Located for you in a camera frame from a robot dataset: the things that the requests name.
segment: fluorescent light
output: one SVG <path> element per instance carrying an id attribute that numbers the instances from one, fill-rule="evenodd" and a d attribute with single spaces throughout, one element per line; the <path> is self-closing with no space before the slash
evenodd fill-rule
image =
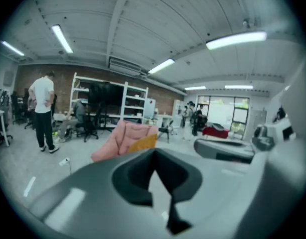
<path id="1" fill-rule="evenodd" d="M 24 56 L 24 54 L 20 51 L 20 50 L 17 50 L 15 47 L 11 46 L 9 43 L 3 41 L 1 42 L 4 46 L 8 47 L 10 50 L 14 51 L 15 53 L 17 53 L 18 55 L 20 56 Z"/>
<path id="2" fill-rule="evenodd" d="M 62 47 L 65 49 L 67 53 L 73 53 L 71 47 L 69 46 L 67 40 L 65 39 L 62 30 L 59 25 L 55 25 L 52 27 L 53 32 L 57 36 L 59 42 L 61 43 Z"/>
<path id="3" fill-rule="evenodd" d="M 163 63 L 159 64 L 158 66 L 155 66 L 153 69 L 149 70 L 149 74 L 153 74 L 158 72 L 159 70 L 164 69 L 165 67 L 174 64 L 175 61 L 171 58 L 167 59 L 166 61 L 164 61 Z"/>
<path id="4" fill-rule="evenodd" d="M 200 86 L 200 87 L 188 87 L 185 88 L 185 90 L 206 90 L 205 86 Z"/>
<path id="5" fill-rule="evenodd" d="M 209 50 L 221 48 L 224 46 L 229 46 L 238 43 L 244 42 L 255 42 L 255 41 L 265 41 L 267 37 L 266 32 L 251 32 L 251 33 L 242 33 L 234 34 L 227 37 L 219 38 L 214 41 L 206 43 L 206 46 Z"/>
<path id="6" fill-rule="evenodd" d="M 252 90 L 252 85 L 226 85 L 226 89 Z"/>

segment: ceiling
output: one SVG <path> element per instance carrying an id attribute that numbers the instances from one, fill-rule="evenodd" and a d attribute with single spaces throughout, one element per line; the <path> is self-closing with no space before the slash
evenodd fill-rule
<path id="1" fill-rule="evenodd" d="M 73 54 L 66 54 L 53 35 L 50 28 L 56 24 Z M 268 39 L 212 51 L 205 46 L 218 37 L 254 30 L 266 31 Z M 284 0 L 25 0 L 0 40 L 25 54 L 18 57 L 1 48 L 20 64 L 105 69 L 110 58 L 117 58 L 138 65 L 138 77 L 180 90 L 251 84 L 254 95 L 269 96 L 284 88 L 303 60 L 301 35 Z M 170 57 L 173 65 L 146 76 Z"/>

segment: brick wall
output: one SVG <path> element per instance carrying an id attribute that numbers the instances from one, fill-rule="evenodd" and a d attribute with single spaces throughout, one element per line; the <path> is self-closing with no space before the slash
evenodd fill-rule
<path id="1" fill-rule="evenodd" d="M 164 112 L 171 115 L 173 112 L 174 100 L 183 100 L 184 96 L 174 93 L 172 91 L 160 88 L 158 86 L 146 83 L 141 80 L 126 77 L 113 72 L 93 69 L 83 66 L 72 65 L 27 65 L 19 66 L 15 80 L 14 90 L 18 95 L 23 96 L 24 89 L 29 88 L 30 85 L 39 77 L 44 76 L 47 72 L 53 70 L 56 74 L 54 82 L 54 91 L 58 96 L 56 111 L 66 111 L 69 108 L 70 93 L 74 73 L 78 76 L 101 79 L 105 81 L 124 83 L 129 82 L 129 85 L 139 88 L 149 88 L 148 98 L 156 100 L 156 107 L 160 114 Z"/>

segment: white shelving unit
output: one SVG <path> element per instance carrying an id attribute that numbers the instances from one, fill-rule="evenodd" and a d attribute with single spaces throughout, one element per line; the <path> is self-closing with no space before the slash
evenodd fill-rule
<path id="1" fill-rule="evenodd" d="M 89 92 L 89 89 L 80 88 L 80 84 L 81 83 L 96 83 L 96 82 L 105 82 L 105 81 L 100 80 L 100 79 L 95 79 L 95 78 L 78 76 L 77 73 L 74 73 L 74 77 L 73 77 L 73 80 L 72 80 L 72 87 L 71 87 L 71 95 L 70 95 L 70 108 L 72 107 L 72 104 L 75 101 L 78 100 L 79 92 L 84 92 L 84 93 Z M 149 88 L 141 89 L 141 88 L 138 88 L 138 87 L 130 86 L 128 82 L 125 82 L 124 84 L 116 83 L 116 82 L 110 82 L 110 83 L 113 84 L 113 85 L 124 87 L 124 90 L 123 90 L 123 97 L 122 97 L 122 103 L 121 103 L 121 113 L 119 115 L 117 115 L 117 114 L 107 114 L 107 115 L 110 118 L 118 118 L 118 119 L 121 119 L 121 120 L 123 120 L 123 119 L 142 119 L 142 123 L 143 123 L 144 106 L 145 106 L 145 103 L 146 103 L 147 98 L 148 98 Z M 136 97 L 136 96 L 127 95 L 128 90 L 138 92 L 139 96 Z M 143 107 L 127 106 L 126 105 L 127 99 L 144 101 L 144 105 L 143 105 Z M 82 100 L 82 103 L 87 104 L 88 101 L 87 100 Z M 125 109 L 139 110 L 138 113 L 141 113 L 142 115 L 141 116 L 126 115 L 125 114 Z M 107 127 L 116 127 L 116 125 L 107 124 Z"/>

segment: yellow pillow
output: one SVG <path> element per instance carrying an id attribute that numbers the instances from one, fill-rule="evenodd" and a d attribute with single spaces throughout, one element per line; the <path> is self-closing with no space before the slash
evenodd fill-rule
<path id="1" fill-rule="evenodd" d="M 141 140 L 138 140 L 134 144 L 132 144 L 129 148 L 128 153 L 136 152 L 136 151 L 143 150 L 143 149 L 155 148 L 156 141 L 157 141 L 157 134 L 152 134 L 150 136 L 147 136 Z"/>

